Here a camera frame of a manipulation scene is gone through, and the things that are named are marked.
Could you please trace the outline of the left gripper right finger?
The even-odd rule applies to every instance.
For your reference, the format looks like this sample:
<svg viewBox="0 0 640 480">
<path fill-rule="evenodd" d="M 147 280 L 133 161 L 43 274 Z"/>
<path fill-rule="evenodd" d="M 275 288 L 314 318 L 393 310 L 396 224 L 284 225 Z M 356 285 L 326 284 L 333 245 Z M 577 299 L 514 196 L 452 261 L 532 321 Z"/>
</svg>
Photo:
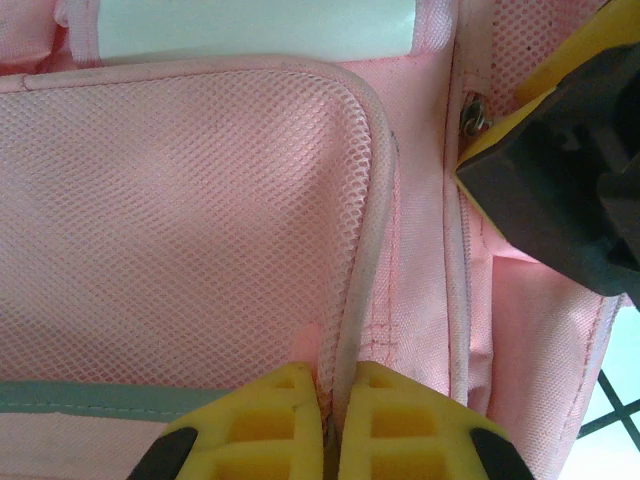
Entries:
<svg viewBox="0 0 640 480">
<path fill-rule="evenodd" d="M 338 477 L 524 479 L 497 424 L 373 361 L 360 362 L 342 430 Z"/>
</svg>

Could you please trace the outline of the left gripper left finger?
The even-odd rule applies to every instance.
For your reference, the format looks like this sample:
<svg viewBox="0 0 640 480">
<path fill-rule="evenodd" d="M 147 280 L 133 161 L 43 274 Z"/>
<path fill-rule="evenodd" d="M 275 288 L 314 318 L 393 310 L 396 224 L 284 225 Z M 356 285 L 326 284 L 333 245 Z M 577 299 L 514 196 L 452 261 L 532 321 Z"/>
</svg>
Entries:
<svg viewBox="0 0 640 480">
<path fill-rule="evenodd" d="M 168 424 L 135 479 L 321 479 L 324 432 L 311 369 L 289 363 Z"/>
</svg>

